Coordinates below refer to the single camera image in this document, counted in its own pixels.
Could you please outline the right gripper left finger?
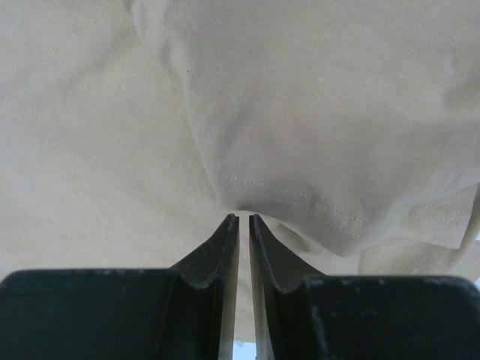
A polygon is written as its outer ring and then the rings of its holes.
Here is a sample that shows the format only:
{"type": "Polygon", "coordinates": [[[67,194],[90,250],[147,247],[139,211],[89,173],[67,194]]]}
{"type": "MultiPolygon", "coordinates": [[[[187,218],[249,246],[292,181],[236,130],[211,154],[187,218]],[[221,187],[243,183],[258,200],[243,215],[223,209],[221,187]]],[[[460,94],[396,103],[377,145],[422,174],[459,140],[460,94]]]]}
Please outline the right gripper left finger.
{"type": "Polygon", "coordinates": [[[239,219],[169,268],[16,271],[1,282],[3,359],[231,359],[239,219]]]}

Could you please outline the beige t shirt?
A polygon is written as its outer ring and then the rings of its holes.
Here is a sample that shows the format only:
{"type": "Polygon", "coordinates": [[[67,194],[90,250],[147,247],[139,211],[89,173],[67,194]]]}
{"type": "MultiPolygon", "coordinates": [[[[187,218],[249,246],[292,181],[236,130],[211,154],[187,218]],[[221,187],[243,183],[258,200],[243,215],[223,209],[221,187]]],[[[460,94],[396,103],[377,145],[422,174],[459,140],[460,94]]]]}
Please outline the beige t shirt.
{"type": "Polygon", "coordinates": [[[477,281],[479,3],[1,3],[2,275],[170,266],[230,212],[477,281]]]}

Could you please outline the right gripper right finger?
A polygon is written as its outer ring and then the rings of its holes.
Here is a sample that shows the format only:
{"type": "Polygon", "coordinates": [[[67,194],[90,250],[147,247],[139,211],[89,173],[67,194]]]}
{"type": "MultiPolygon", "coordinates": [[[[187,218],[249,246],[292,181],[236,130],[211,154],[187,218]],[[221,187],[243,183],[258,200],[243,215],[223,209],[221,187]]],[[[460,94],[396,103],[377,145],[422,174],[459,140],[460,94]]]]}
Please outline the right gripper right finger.
{"type": "Polygon", "coordinates": [[[249,218],[258,359],[477,359],[479,291],[451,276],[328,276],[249,218]]]}

